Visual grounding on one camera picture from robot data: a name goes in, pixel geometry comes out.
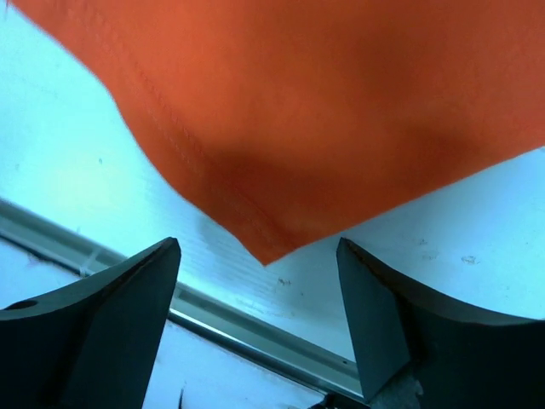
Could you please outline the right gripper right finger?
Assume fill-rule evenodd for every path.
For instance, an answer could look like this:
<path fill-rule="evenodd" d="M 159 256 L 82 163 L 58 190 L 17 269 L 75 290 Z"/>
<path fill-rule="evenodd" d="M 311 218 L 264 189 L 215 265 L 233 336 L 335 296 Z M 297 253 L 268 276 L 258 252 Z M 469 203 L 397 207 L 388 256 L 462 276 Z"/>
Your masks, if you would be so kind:
<path fill-rule="evenodd" d="M 542 320 L 448 296 L 349 239 L 336 260 L 367 406 L 543 407 Z"/>

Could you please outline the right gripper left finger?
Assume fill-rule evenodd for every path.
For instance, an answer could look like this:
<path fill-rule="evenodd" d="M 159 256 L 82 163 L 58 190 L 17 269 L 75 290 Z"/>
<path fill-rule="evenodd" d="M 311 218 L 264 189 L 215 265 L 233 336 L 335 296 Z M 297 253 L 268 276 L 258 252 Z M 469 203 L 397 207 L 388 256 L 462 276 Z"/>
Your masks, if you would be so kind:
<path fill-rule="evenodd" d="M 177 281 L 174 238 L 1 311 L 3 408 L 141 408 Z"/>

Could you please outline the orange t shirt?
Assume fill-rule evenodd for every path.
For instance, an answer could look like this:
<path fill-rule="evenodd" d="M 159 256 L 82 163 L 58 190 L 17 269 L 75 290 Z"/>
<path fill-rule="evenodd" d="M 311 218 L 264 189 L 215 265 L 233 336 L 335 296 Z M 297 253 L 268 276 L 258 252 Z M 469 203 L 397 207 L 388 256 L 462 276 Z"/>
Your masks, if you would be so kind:
<path fill-rule="evenodd" d="M 19 1 L 260 262 L 544 143 L 541 1 Z"/>

